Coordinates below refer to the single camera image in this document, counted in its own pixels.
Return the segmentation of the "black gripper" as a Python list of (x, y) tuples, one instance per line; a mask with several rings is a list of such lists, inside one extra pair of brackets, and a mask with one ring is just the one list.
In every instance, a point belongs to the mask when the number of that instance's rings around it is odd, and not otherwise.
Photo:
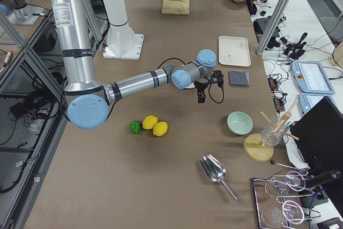
[(194, 86), (197, 89), (198, 103), (202, 104), (205, 102), (206, 94), (205, 90), (209, 85), (209, 80), (207, 78), (202, 78), (194, 82)]

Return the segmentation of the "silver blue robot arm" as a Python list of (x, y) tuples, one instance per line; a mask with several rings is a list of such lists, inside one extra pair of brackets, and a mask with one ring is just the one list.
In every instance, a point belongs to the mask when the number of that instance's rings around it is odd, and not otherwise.
[[(183, 89), (203, 78), (210, 78), (216, 54), (201, 50), (194, 61), (168, 65), (109, 85), (96, 78), (85, 0), (50, 0), (62, 50), (68, 84), (65, 88), (70, 122), (81, 129), (94, 129), (108, 117), (109, 105), (135, 93), (172, 82)], [(129, 26), (124, 0), (103, 0), (110, 24), (105, 57), (137, 60), (143, 35)]]

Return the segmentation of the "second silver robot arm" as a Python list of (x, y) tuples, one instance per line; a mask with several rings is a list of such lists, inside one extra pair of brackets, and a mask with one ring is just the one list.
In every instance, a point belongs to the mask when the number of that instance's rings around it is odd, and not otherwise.
[(38, 19), (38, 16), (33, 15), (34, 10), (25, 0), (1, 0), (1, 14), (13, 25), (34, 25)]

